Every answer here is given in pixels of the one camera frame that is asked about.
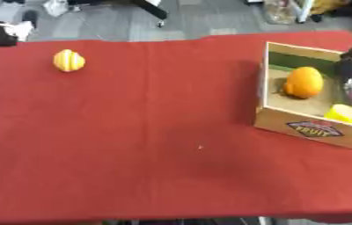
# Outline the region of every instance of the gray carpet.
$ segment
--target gray carpet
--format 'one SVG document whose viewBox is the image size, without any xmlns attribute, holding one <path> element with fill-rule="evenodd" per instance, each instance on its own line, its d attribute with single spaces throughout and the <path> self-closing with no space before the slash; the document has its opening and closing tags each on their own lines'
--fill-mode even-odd
<svg viewBox="0 0 352 225">
<path fill-rule="evenodd" d="M 128 40 L 159 41 L 197 39 L 206 35 L 234 33 L 292 32 L 308 30 L 350 30 L 352 18 L 325 18 L 321 23 L 270 25 L 259 5 L 247 6 L 243 0 L 163 0 L 169 11 L 163 28 L 158 20 L 130 4 L 110 2 L 85 6 L 82 11 L 50 17 L 41 6 L 43 0 L 27 0 L 26 5 L 5 4 L 0 0 L 0 21 L 17 23 L 21 12 L 40 12 L 39 28 L 30 41 L 43 40 Z"/>
</svg>

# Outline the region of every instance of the box label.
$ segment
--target box label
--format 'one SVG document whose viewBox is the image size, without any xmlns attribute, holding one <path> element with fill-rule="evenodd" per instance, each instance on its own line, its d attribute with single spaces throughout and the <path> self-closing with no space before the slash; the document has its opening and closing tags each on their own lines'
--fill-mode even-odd
<svg viewBox="0 0 352 225">
<path fill-rule="evenodd" d="M 287 123 L 289 127 L 298 131 L 305 137 L 338 137 L 343 134 L 330 125 L 319 122 L 301 121 Z"/>
</svg>

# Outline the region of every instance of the toy fruit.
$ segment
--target toy fruit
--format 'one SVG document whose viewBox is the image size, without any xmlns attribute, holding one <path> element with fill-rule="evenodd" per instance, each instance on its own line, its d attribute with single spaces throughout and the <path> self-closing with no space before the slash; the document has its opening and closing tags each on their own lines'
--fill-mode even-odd
<svg viewBox="0 0 352 225">
<path fill-rule="evenodd" d="M 342 104 L 332 105 L 325 118 L 352 123 L 352 107 Z"/>
<path fill-rule="evenodd" d="M 71 72 L 81 69 L 85 64 L 85 59 L 76 52 L 64 49 L 55 54 L 53 64 L 61 71 Z"/>
<path fill-rule="evenodd" d="M 300 67 L 290 73 L 283 88 L 288 95 L 310 98 L 319 94 L 323 85 L 324 81 L 318 70 L 313 67 Z"/>
</svg>

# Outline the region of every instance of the wooden crate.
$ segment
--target wooden crate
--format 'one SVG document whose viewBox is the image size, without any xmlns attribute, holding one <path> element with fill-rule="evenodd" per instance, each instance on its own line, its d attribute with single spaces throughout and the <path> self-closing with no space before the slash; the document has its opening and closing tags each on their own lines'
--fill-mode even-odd
<svg viewBox="0 0 352 225">
<path fill-rule="evenodd" d="M 352 149 L 352 124 L 329 120 L 324 114 L 336 103 L 344 103 L 334 63 L 341 52 L 268 42 L 260 75 L 259 98 L 254 125 L 259 128 Z M 286 96 L 282 86 L 295 68 L 311 66 L 324 78 L 323 91 L 313 98 Z"/>
</svg>

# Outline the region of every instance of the red tablecloth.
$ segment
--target red tablecloth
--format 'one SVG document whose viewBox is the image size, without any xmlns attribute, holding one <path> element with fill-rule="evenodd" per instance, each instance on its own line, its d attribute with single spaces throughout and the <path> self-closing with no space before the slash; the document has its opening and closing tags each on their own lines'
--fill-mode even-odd
<svg viewBox="0 0 352 225">
<path fill-rule="evenodd" d="M 311 32 L 0 47 L 0 221 L 352 214 L 352 150 L 252 126 L 267 40 L 352 46 Z M 57 71 L 64 48 L 86 66 Z"/>
</svg>

